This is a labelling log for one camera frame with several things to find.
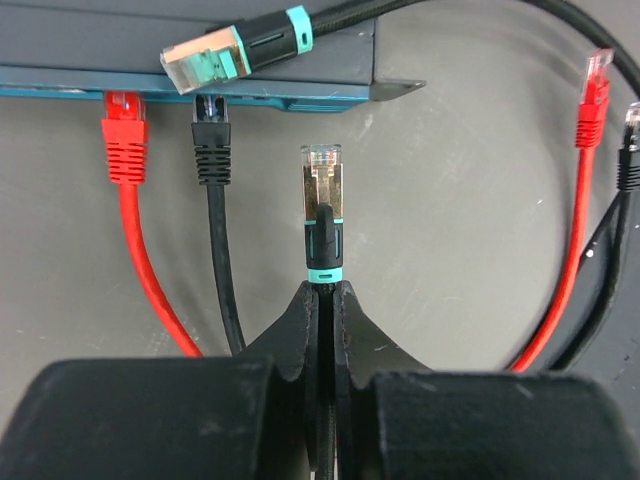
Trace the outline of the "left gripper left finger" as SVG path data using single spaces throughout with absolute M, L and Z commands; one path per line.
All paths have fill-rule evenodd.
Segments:
M 317 465 L 308 283 L 233 357 L 45 367 L 1 439 L 5 479 L 306 479 Z

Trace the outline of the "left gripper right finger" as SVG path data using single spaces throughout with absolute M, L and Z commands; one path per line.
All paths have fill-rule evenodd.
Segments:
M 342 479 L 635 479 L 639 453 L 596 382 L 426 369 L 334 294 Z

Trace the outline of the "dark blue network switch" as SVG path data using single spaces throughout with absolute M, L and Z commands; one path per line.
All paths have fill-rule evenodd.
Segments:
M 146 100 L 190 103 L 197 95 L 217 96 L 231 105 L 264 106 L 297 113 L 341 113 L 367 102 L 386 102 L 425 86 L 423 80 L 262 79 L 261 71 L 280 66 L 317 47 L 306 9 L 296 6 L 214 27 L 204 35 L 165 48 L 162 70 L 108 72 L 3 65 L 5 97 L 99 100 L 109 93 L 137 93 Z

